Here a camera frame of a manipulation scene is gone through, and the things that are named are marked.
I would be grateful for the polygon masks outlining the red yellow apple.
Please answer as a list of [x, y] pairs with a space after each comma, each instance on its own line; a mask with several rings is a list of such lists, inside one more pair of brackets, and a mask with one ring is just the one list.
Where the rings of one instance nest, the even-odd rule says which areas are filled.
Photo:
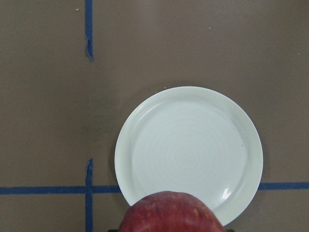
[[198, 198], [162, 191], [142, 198], [126, 212], [120, 232], [224, 232], [214, 213]]

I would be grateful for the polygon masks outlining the white plate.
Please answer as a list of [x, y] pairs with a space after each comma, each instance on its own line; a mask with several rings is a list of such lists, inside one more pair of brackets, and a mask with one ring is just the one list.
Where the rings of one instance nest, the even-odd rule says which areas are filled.
[[114, 166], [129, 205], [156, 192], [185, 192], [227, 225], [257, 192], [263, 149], [252, 120], [230, 98], [202, 87], [175, 87], [129, 115]]

